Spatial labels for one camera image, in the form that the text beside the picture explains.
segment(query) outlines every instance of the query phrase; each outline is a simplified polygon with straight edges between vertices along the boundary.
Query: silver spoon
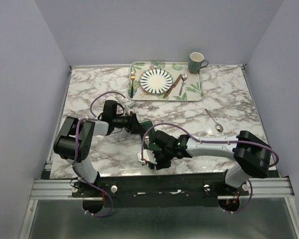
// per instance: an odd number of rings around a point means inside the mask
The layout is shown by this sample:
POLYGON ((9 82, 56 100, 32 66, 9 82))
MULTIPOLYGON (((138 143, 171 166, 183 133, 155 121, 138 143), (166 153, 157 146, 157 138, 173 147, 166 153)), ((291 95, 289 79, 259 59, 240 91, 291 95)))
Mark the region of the silver spoon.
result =
POLYGON ((216 120, 213 118, 213 116, 211 116, 211 114, 210 114, 210 112, 209 112, 208 109, 205 109, 205 111, 209 114, 209 116, 215 122, 217 131, 220 132, 220 133, 223 132, 224 131, 224 127, 221 124, 219 124, 219 123, 216 122, 216 120))
POLYGON ((179 95, 180 95, 180 96, 181 96, 181 92, 182 92, 182 90, 183 90, 184 81, 187 80, 187 74, 186 74, 186 73, 181 74, 181 79, 182 79, 183 83, 181 83, 181 88, 180 88, 180 91, 179 91, 179 95))

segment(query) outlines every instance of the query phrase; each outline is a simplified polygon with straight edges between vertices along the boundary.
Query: mug handle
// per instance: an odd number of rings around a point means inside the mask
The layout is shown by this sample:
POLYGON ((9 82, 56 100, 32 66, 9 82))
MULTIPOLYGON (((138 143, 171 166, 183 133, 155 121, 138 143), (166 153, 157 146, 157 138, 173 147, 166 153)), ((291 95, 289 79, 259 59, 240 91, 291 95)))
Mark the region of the mug handle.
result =
POLYGON ((200 68, 205 68, 205 67, 207 67, 207 66, 208 66, 208 64, 209 64, 209 61, 207 61, 207 60, 203 60, 201 63, 203 63, 203 62, 207 62, 207 64, 206 64, 206 65, 204 65, 204 66, 201 66, 200 68))

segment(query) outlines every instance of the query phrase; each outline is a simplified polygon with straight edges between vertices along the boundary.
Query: striped plate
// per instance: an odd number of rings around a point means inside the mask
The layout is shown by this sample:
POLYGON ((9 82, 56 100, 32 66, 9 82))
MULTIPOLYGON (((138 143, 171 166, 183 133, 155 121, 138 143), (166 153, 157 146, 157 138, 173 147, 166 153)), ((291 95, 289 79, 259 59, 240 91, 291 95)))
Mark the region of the striped plate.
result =
POLYGON ((173 77, 170 73, 161 68, 152 68, 140 77, 140 86, 150 94, 162 94, 168 91, 173 84, 173 77))

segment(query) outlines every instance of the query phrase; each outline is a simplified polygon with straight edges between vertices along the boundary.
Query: knife blade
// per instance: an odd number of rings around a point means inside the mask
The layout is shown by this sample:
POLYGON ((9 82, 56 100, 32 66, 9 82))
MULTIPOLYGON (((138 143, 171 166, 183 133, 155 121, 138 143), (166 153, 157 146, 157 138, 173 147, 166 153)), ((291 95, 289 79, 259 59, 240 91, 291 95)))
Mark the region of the knife blade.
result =
POLYGON ((165 95, 163 96, 163 99, 165 99, 169 93, 172 91, 172 89, 174 89, 176 87, 176 85, 178 84, 178 82, 181 79, 181 74, 179 75, 179 77, 176 79, 176 81, 174 82, 174 84, 170 87, 170 89, 165 93, 165 95))

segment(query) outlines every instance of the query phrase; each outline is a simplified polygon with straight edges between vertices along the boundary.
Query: cup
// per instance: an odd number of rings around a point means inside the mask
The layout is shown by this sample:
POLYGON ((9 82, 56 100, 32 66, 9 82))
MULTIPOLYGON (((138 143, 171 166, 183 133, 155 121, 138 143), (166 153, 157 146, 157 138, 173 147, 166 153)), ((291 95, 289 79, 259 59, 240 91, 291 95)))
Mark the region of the cup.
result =
POLYGON ((188 61, 188 70, 192 74, 196 74, 199 72, 201 68, 208 66, 209 61, 204 60, 204 55, 199 52, 193 52, 189 55, 188 61))

